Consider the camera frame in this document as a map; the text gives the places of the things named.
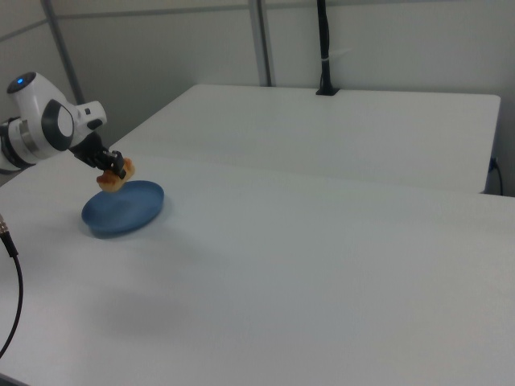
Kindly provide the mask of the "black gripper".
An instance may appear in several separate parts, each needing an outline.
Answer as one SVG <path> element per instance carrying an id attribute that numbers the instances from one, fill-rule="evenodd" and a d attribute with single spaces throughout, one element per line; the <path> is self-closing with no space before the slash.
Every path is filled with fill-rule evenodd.
<path id="1" fill-rule="evenodd" d="M 125 161 L 118 151 L 109 151 L 98 133 L 91 133 L 84 140 L 69 148 L 75 158 L 86 165 L 103 171 L 111 171 L 118 178 L 126 176 Z"/>

